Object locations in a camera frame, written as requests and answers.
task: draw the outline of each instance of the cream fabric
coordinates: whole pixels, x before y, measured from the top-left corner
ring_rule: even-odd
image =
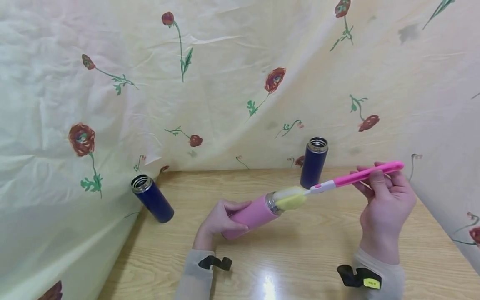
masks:
[[[480,3],[347,3],[342,17],[337,0],[3,1],[1,297],[96,297],[140,206],[141,156],[150,176],[300,168],[316,135],[326,167],[401,159],[410,177],[413,162],[480,272]],[[94,149],[78,125],[74,151],[79,123]]]

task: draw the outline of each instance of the sponge brush head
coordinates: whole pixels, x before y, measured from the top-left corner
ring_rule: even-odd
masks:
[[[275,205],[283,211],[297,209],[305,203],[305,190],[299,186],[290,187],[273,194]]]

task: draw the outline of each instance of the yellow label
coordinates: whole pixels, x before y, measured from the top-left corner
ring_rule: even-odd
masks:
[[[368,287],[368,288],[380,289],[380,282],[378,282],[378,280],[373,279],[373,278],[365,278],[363,280],[363,285]]]

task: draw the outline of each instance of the wooden table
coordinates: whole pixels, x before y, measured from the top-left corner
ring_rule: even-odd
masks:
[[[325,169],[322,178],[348,170]],[[159,224],[143,210],[99,299],[172,299],[197,228],[220,198],[255,199],[299,185],[299,178],[299,169],[162,174],[157,182],[175,216]],[[351,262],[365,205],[357,190],[343,187],[314,195],[300,209],[235,241],[218,237],[217,256],[229,257],[233,265],[231,272],[215,270],[212,299],[343,299],[348,288],[336,267]],[[400,248],[405,299],[480,299],[478,275],[420,201],[404,226]]]

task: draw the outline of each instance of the white sleeve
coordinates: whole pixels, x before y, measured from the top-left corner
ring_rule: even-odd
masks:
[[[405,285],[405,272],[397,265],[383,263],[364,250],[358,249],[354,256],[353,270],[367,268],[382,278],[380,289],[367,287],[349,288],[349,300],[401,300]]]
[[[175,300],[209,300],[212,288],[213,269],[203,269],[198,263],[209,255],[215,255],[213,251],[192,249],[187,255],[183,274],[175,292]]]

